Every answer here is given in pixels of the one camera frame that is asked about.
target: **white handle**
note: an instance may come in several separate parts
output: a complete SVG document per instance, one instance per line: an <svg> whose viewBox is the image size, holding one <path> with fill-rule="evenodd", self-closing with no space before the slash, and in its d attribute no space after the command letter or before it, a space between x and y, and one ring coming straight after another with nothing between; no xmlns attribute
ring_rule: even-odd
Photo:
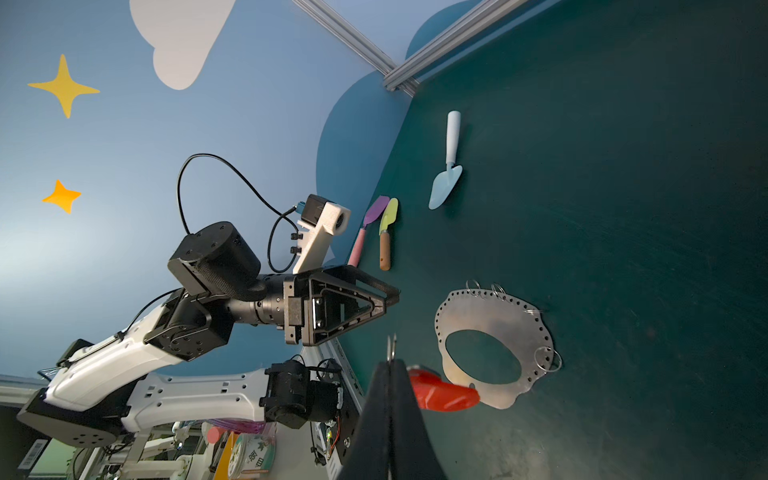
<svg viewBox="0 0 768 480"><path fill-rule="evenodd" d="M462 114L456 110L448 113L448 133L445 136L445 167L450 170L456 164L458 147L458 128L462 124Z"/></svg>

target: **red wire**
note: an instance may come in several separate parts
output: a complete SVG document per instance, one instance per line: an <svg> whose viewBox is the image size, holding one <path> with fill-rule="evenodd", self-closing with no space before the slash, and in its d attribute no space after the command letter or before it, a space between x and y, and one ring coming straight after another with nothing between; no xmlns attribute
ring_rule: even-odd
<svg viewBox="0 0 768 480"><path fill-rule="evenodd" d="M336 416L336 440L333 441L333 445L331 445L331 449L328 451L328 456L331 456L333 454L333 447L336 446L336 442L339 441L339 435L341 434L341 415Z"/></svg>

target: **purple trowel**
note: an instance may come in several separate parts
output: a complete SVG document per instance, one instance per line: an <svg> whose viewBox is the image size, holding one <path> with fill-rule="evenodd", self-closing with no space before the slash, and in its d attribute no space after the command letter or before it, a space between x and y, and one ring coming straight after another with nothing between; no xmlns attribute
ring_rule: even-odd
<svg viewBox="0 0 768 480"><path fill-rule="evenodd" d="M357 266L360 263L360 254L362 253L362 245L366 239L366 227L375 222L377 218L381 217L384 209L386 209L389 203L389 197L383 195L373 202L373 205L366 212L365 218L362 219L362 228L357 233L357 240L355 240L355 246L352 248L352 255L349 255L349 262L347 265Z"/></svg>

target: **oval hole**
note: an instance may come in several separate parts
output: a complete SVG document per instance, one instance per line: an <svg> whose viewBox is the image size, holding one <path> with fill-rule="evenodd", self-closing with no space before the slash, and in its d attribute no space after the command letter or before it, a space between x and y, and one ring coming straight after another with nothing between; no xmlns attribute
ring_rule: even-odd
<svg viewBox="0 0 768 480"><path fill-rule="evenodd" d="M501 385L520 378L520 362L503 343L477 330L459 330L445 339L445 348L467 375Z"/></svg>

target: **pink handle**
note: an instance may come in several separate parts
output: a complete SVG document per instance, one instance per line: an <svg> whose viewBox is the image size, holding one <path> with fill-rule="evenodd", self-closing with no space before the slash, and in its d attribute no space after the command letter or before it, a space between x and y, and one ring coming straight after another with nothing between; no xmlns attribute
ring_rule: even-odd
<svg viewBox="0 0 768 480"><path fill-rule="evenodd" d="M355 246L352 247L352 255L349 255L349 262L347 265L357 266L360 263L360 254L362 253L362 245L366 240L366 229L361 228L357 233L357 240L355 240Z"/></svg>

